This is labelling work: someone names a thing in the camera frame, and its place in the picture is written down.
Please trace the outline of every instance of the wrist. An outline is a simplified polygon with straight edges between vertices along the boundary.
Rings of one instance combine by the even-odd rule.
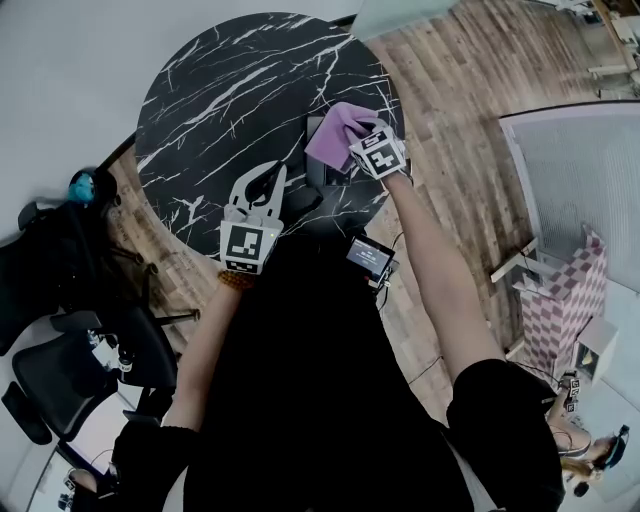
[[[409,178],[401,172],[394,172],[393,174],[386,176],[382,179],[382,182],[384,183],[384,186],[387,187],[387,190],[392,194],[395,190],[403,187],[413,188]]]

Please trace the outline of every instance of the bracelet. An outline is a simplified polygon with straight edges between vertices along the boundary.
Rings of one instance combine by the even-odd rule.
[[[256,276],[251,274],[243,274],[242,272],[232,272],[230,270],[221,270],[218,272],[218,281],[226,284],[229,288],[240,292],[253,288],[256,283]]]

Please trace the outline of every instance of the pink cloth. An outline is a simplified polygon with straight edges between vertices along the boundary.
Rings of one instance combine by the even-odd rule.
[[[358,119],[371,117],[378,117],[378,113],[350,103],[336,103],[327,112],[305,152],[334,169],[342,169],[350,157],[351,145],[345,134],[345,127],[348,126],[364,138],[369,135],[369,131],[358,123]]]

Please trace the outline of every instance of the black cable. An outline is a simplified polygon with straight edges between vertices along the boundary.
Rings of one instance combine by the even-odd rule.
[[[443,357],[442,357],[442,356],[438,356],[438,357],[436,358],[436,360],[435,360],[433,363],[431,363],[431,364],[427,367],[427,369],[426,369],[426,370],[421,371],[421,372],[420,372],[420,375],[418,375],[415,379],[413,379],[411,382],[409,382],[409,386],[411,386],[411,384],[413,384],[413,383],[414,383],[415,381],[417,381],[420,377],[422,377],[425,373],[427,373],[429,370],[431,370],[431,368],[433,368],[433,367],[435,366],[435,364],[436,364],[438,361],[440,361],[440,359],[443,359]]]
[[[112,452],[112,451],[113,451],[113,448],[108,448],[108,449],[106,449],[106,450],[102,450],[98,455],[96,455],[96,456],[93,458],[93,460],[91,461],[91,463],[89,464],[89,466],[93,466],[93,463],[94,463],[95,461],[97,461],[97,460],[98,460],[98,458],[100,458],[100,456],[101,456],[101,455],[104,455],[105,453],[107,453],[107,452]]]
[[[540,368],[536,368],[535,366],[529,366],[528,364],[517,363],[515,361],[513,361],[513,362],[516,363],[518,366],[522,366],[524,368],[529,368],[530,370],[535,370],[537,372],[544,373],[545,375],[548,375],[549,377],[551,377],[558,384],[560,384],[560,381],[558,379],[556,379],[553,375],[551,375],[549,372],[545,372],[544,370],[541,370]]]
[[[398,243],[398,240],[400,239],[400,237],[404,235],[404,231],[400,231],[400,233],[398,233],[398,236],[395,237],[395,239],[393,240],[393,243],[391,244],[391,250],[393,251],[396,247],[396,244]]]
[[[393,239],[393,243],[391,244],[391,250],[393,251],[393,249],[395,249],[396,244],[398,243],[398,240],[400,240],[400,237],[404,235],[404,231],[400,231],[400,233],[398,233],[396,235],[396,237]],[[382,289],[382,286],[380,286],[378,288],[378,291],[376,292],[376,295],[378,293],[380,293],[380,290]],[[389,287],[387,287],[387,290],[384,292],[384,300],[382,301],[382,306],[380,306],[378,308],[378,313],[380,313],[382,311],[382,309],[387,305],[387,300],[389,299]]]
[[[524,253],[524,251],[520,251],[520,254],[521,254],[521,255],[522,255],[522,257],[524,258],[524,264],[527,266],[527,270],[528,270],[529,272],[531,272],[531,269],[529,268],[529,262],[527,261],[527,256],[526,256],[526,254]]]
[[[380,313],[382,311],[382,308],[384,308],[387,305],[388,298],[389,298],[389,288],[387,288],[387,290],[384,292],[384,300],[382,301],[382,306],[378,308],[378,313]]]

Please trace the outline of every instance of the black marble table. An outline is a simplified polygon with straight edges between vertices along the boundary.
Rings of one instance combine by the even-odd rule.
[[[404,138],[400,100],[376,57],[339,27],[263,13],[211,28],[162,68],[142,106],[138,171],[169,230],[219,255],[219,226],[235,180],[255,166],[288,166],[282,237],[350,236],[382,206],[382,185],[357,171],[348,187],[306,186],[306,119],[340,101],[375,110]]]

